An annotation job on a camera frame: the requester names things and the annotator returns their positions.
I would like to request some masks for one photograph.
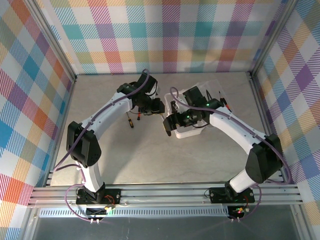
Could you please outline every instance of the white container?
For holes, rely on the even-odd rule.
[[[220,100],[220,94],[219,94],[219,91],[220,91],[221,96],[223,98],[225,98],[225,100],[227,101],[227,103],[229,105],[229,102],[228,102],[228,99],[226,97],[226,94],[223,91],[222,87],[220,86],[218,80],[214,79],[214,80],[206,81],[206,82],[203,82],[203,83],[197,83],[194,86],[197,86],[199,88],[200,92],[202,93],[202,95],[207,100],[208,100],[208,98],[207,98],[206,90],[208,90],[208,92],[210,93],[210,95],[211,95],[211,97],[213,99],[218,99],[218,100]],[[184,98],[183,93],[185,91],[187,91],[187,90],[188,89],[179,90],[179,97],[178,98],[185,104],[187,104],[187,101]],[[173,101],[174,99],[173,99],[173,97],[171,96],[170,93],[167,93],[167,94],[164,95],[164,100],[165,100],[166,108],[168,110],[168,114],[167,115],[169,116],[170,114],[172,114],[170,102]],[[182,113],[182,112],[184,112],[184,111],[186,111],[188,109],[187,107],[182,106],[182,105],[180,105],[178,103],[176,103],[176,105],[178,106],[178,112],[179,113]],[[202,120],[202,121],[198,122],[198,124],[195,124],[195,126],[196,127],[201,127],[201,126],[206,125],[206,124],[207,123],[204,120]],[[178,126],[177,129],[174,130],[175,136],[178,139],[183,139],[183,138],[199,135],[205,128],[213,128],[212,125],[208,125],[208,126],[205,126],[203,128],[196,128],[196,127],[193,127],[193,126],[179,127]]]

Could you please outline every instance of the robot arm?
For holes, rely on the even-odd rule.
[[[132,96],[125,97],[139,88],[146,80],[146,77],[147,75],[143,73],[137,82],[121,85],[111,100],[96,113],[101,112],[101,110],[109,104],[112,104],[112,106],[105,109],[95,120],[92,121],[92,118],[96,113],[83,120],[81,123],[73,121],[68,126],[67,151],[71,148],[88,123],[92,122],[70,155],[82,168],[85,177],[84,187],[86,192],[91,195],[92,199],[96,199],[97,203],[104,197],[105,189],[105,184],[101,179],[98,167],[98,160],[101,156],[101,148],[98,140],[119,116],[130,111],[135,106],[138,106],[141,113],[144,115],[162,114],[165,112],[164,104],[161,102],[160,98],[156,98],[158,82],[152,76],[149,76],[148,82],[140,91]],[[121,97],[124,98],[114,103],[115,100]]]
[[[230,200],[240,195],[248,188],[263,183],[282,167],[282,162],[272,149],[259,140],[261,138],[267,141],[275,147],[278,152],[282,153],[278,136],[274,134],[266,136],[264,133],[251,128],[234,116],[228,108],[217,99],[213,98],[207,101],[196,86],[184,92],[183,96],[189,106],[214,109],[224,114],[216,112],[212,113],[211,111],[205,110],[195,110],[192,108],[179,113],[172,109],[172,112],[174,113],[163,121],[164,128],[169,136],[171,135],[172,130],[177,129],[177,125],[180,127],[188,127],[196,124],[198,121],[204,120],[208,124],[226,133],[248,154],[245,169],[225,184],[225,193]],[[252,135],[252,132],[239,127],[234,120],[253,131],[255,135]]]

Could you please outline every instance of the gray table surface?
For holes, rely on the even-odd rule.
[[[253,93],[244,72],[153,74],[158,80],[160,98],[174,86],[187,89],[196,83],[217,79],[227,95],[234,114],[253,128],[263,131]],[[67,116],[58,152],[66,153],[66,128],[81,122],[111,99],[123,83],[137,81],[139,75],[80,75]],[[245,166],[247,155],[226,134],[206,128],[200,135],[178,139],[168,137],[159,115],[131,114],[131,129],[126,115],[106,130],[99,141],[102,156],[98,162],[106,184],[212,182],[227,181]],[[66,164],[73,163],[69,157]],[[51,185],[80,183],[79,172],[67,168],[53,174]]]

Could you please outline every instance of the wire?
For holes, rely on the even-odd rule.
[[[202,129],[206,126],[210,125],[209,123],[207,123],[206,125],[203,125],[203,126],[195,126],[195,125],[192,125],[192,127],[196,128],[196,129]]]
[[[261,191],[261,188],[257,185],[255,186],[256,188],[259,189],[259,199],[258,199],[258,202],[256,203],[254,209],[248,214],[248,215],[245,215],[244,217],[241,218],[241,220],[243,219],[246,219],[247,217],[251,216],[252,214],[254,214],[255,211],[257,211],[257,208],[259,207],[260,203],[261,203],[261,198],[262,198],[262,191]]]
[[[153,96],[153,95],[156,94],[157,90],[158,90],[158,82],[156,81],[156,82],[155,82],[155,90],[154,90],[154,92],[153,92],[152,94],[146,94],[146,95],[149,96],[149,97],[151,97],[151,96]]]
[[[217,113],[220,114],[230,120],[232,120],[234,123],[236,123],[239,127],[241,127],[242,129],[244,129],[245,131],[249,132],[254,138],[257,138],[258,140],[260,140],[261,142],[263,142],[264,144],[266,144],[277,156],[278,158],[281,160],[281,162],[283,163],[283,166],[285,168],[285,170],[287,171],[288,174],[288,179],[285,182],[279,182],[279,181],[273,181],[268,179],[268,181],[275,183],[275,184],[279,184],[279,185],[288,185],[291,183],[292,181],[292,175],[288,166],[288,163],[286,162],[286,160],[284,159],[284,157],[282,156],[282,154],[280,152],[278,152],[278,150],[272,146],[269,142],[267,142],[265,139],[263,139],[262,137],[260,137],[259,135],[256,135],[254,131],[252,131],[250,128],[248,128],[247,126],[245,126],[242,122],[240,122],[239,120],[237,120],[236,118],[232,117],[230,114],[224,113],[222,111],[216,110],[216,109],[212,109],[212,108],[204,108],[204,107],[195,107],[195,106],[190,106],[187,105],[181,101],[179,101],[178,96],[179,96],[179,91],[178,89],[176,89],[174,86],[170,87],[170,94],[173,97],[173,99],[180,105],[185,106],[187,108],[190,109],[194,109],[194,110],[199,110],[199,111],[208,111],[208,112],[213,112],[213,113]]]
[[[208,188],[207,190],[205,190],[205,192],[204,192],[204,194],[203,194],[207,199],[210,198],[209,196],[206,195],[206,192],[209,191],[209,190],[210,190],[210,189]]]
[[[247,196],[243,196],[244,198],[245,198],[245,200],[246,200],[246,205],[245,205],[245,207],[244,208],[247,208],[248,207],[248,205],[249,205],[249,199],[248,199],[248,197]]]
[[[109,200],[110,204],[115,205],[115,199],[114,199],[114,197],[113,197],[113,196],[106,195],[106,196],[105,196],[105,198]]]
[[[140,114],[140,113],[135,113],[135,112],[132,112],[131,110],[129,111],[130,113],[132,113],[132,114]]]
[[[57,171],[60,171],[60,170],[62,170],[62,169],[66,169],[66,168],[69,168],[69,167],[77,167],[77,168],[80,168],[80,166],[78,165],[78,164],[68,164],[68,165],[65,165],[65,166],[61,166],[61,167],[59,167],[59,168],[57,168],[55,171],[57,172]]]
[[[101,109],[93,116],[93,118],[91,118],[91,121],[89,121],[89,122],[87,123],[87,125],[83,128],[83,130],[81,131],[81,133],[79,134],[79,136],[76,138],[76,140],[74,141],[73,145],[70,147],[70,149],[68,150],[68,152],[67,152],[67,153],[64,155],[64,157],[58,162],[58,164],[53,168],[53,171],[54,171],[54,172],[59,171],[58,169],[59,169],[60,165],[67,159],[67,157],[68,157],[68,156],[71,154],[71,152],[75,149],[76,145],[78,144],[78,142],[80,141],[80,139],[82,138],[82,136],[85,134],[85,132],[87,131],[87,129],[89,128],[89,126],[93,124],[93,122],[96,120],[96,118],[97,118],[101,113],[103,113],[106,109],[110,108],[111,106],[113,106],[113,105],[116,104],[117,102],[119,102],[119,101],[121,101],[121,100],[123,100],[123,99],[125,99],[125,98],[127,98],[127,97],[130,97],[130,96],[132,96],[132,95],[134,95],[134,94],[136,94],[137,92],[139,92],[139,91],[147,84],[147,82],[148,82],[148,80],[149,80],[149,77],[150,77],[150,72],[149,72],[149,70],[146,69],[146,68],[145,68],[144,70],[142,70],[142,73],[144,73],[144,72],[146,72],[146,78],[145,78],[143,84],[142,84],[140,87],[138,87],[138,88],[137,88],[136,90],[134,90],[133,92],[130,92],[130,93],[127,94],[127,95],[124,95],[124,96],[122,96],[122,97],[119,97],[119,98],[116,99],[115,101],[113,101],[113,102],[109,103],[108,105],[104,106],[103,108],[101,108]],[[85,178],[85,175],[84,175],[84,172],[82,171],[82,169],[80,169],[80,172],[81,172],[81,176],[82,176],[83,181],[86,182],[86,178]],[[85,218],[85,217],[82,217],[82,216],[80,216],[79,214],[77,214],[77,213],[70,207],[70,205],[69,205],[69,203],[68,203],[68,201],[67,201],[67,194],[68,194],[68,192],[70,191],[70,189],[72,189],[72,188],[74,188],[74,187],[76,187],[76,186],[78,186],[78,187],[84,187],[85,184],[84,184],[84,183],[82,183],[82,184],[74,184],[74,185],[68,187],[68,189],[65,191],[65,194],[64,194],[65,204],[66,204],[66,206],[69,208],[69,210],[70,210],[74,215],[76,215],[78,218],[80,218],[80,219],[82,219],[82,220],[84,220],[84,221],[87,221],[87,222],[91,222],[91,220],[89,220],[89,219],[87,219],[87,218]]]

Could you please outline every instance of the plaid wall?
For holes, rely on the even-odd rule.
[[[300,0],[258,74],[312,227],[320,239],[320,1]]]
[[[80,74],[249,71],[285,2],[38,0]]]
[[[0,239],[18,237],[52,153],[71,80],[23,0],[0,0]]]

